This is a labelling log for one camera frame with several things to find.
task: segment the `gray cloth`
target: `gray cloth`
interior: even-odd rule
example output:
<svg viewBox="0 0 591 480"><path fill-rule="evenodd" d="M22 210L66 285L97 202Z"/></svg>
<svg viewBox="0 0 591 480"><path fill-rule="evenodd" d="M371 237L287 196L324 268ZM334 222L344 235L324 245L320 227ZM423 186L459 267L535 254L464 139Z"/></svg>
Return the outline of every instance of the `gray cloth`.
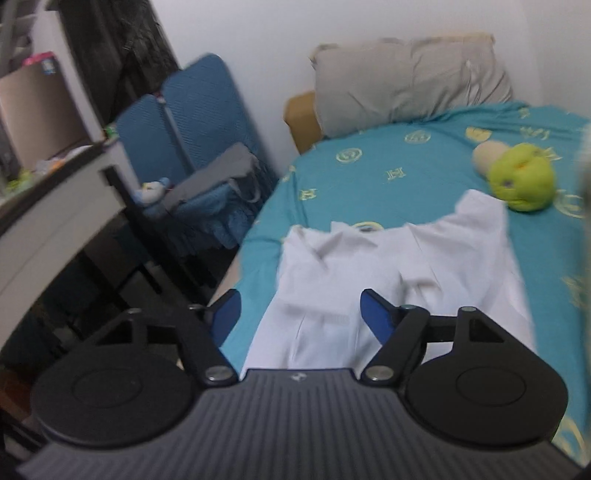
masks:
<svg viewBox="0 0 591 480"><path fill-rule="evenodd" d="M312 61L316 116L330 138L512 98L487 36L321 46Z"/></svg>
<svg viewBox="0 0 591 480"><path fill-rule="evenodd" d="M180 204L188 202L224 182L228 182L244 201L256 203L261 197L258 187L252 198L246 199L243 197L235 179L245 178L250 174L256 178L254 170L257 167L258 159L256 156L244 144L235 143L207 167L197 170L185 181L176 185L164 196L161 205L168 212L172 212Z"/></svg>

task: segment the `white cloth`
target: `white cloth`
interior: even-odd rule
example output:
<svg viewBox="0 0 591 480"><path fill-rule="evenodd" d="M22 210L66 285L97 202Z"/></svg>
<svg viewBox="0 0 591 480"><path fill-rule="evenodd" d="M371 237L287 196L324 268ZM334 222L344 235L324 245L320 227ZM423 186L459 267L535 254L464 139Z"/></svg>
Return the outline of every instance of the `white cloth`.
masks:
<svg viewBox="0 0 591 480"><path fill-rule="evenodd" d="M507 237L506 206L469 190L454 214L426 225L362 233L332 223L330 233L293 226L285 239L277 292L242 375L250 368L353 368L381 345L361 318L361 292L393 305L455 316L475 306L534 350L523 280ZM425 360L450 351L430 344Z"/></svg>

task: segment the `logo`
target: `logo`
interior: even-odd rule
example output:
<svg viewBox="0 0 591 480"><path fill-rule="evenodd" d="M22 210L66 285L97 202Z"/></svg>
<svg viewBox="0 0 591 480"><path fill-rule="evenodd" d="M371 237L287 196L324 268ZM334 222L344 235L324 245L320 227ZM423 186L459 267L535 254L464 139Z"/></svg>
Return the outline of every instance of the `logo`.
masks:
<svg viewBox="0 0 591 480"><path fill-rule="evenodd" d="M303 382L306 378L308 378L308 375L306 375L304 372L298 372L296 374L293 374L290 377L294 382Z"/></svg>

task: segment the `black round pad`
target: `black round pad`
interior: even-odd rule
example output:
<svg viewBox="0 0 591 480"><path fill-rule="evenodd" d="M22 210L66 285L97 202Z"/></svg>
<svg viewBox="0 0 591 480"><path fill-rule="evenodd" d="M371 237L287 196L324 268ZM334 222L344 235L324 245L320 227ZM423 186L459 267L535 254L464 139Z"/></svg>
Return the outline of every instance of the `black round pad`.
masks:
<svg viewBox="0 0 591 480"><path fill-rule="evenodd" d="M133 345L72 353L37 380L31 407L53 439L91 448L150 440L193 402L190 378L172 362Z"/></svg>
<svg viewBox="0 0 591 480"><path fill-rule="evenodd" d="M405 397L437 435L481 447L550 440L567 404L564 382L534 353L486 343L421 365Z"/></svg>

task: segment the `white wall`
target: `white wall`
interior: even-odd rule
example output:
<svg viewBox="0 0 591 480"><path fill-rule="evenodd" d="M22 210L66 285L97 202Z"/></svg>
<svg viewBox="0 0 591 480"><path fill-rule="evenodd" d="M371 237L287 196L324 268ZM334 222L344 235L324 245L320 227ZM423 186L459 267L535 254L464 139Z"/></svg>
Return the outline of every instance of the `white wall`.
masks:
<svg viewBox="0 0 591 480"><path fill-rule="evenodd" d="M411 39L487 31L517 96L541 103L528 24L519 0L152 0L184 66L212 52L228 64L279 171L296 157L282 121L285 101L314 86L319 43Z"/></svg>
<svg viewBox="0 0 591 480"><path fill-rule="evenodd" d="M76 70L74 59L70 54L70 47L61 27L59 14L45 10L47 1L42 0L37 8L37 18L31 30L33 52L42 53L52 51L56 55L60 63L61 72L68 85L68 90L78 108L78 112L82 117L90 139L95 142L101 141L103 139L102 128ZM109 155L112 161L119 167L122 177L130 188L137 188L138 180L131 168L123 146L121 144L114 145L109 150Z"/></svg>
<svg viewBox="0 0 591 480"><path fill-rule="evenodd" d="M544 103L591 116L591 2L521 0Z"/></svg>

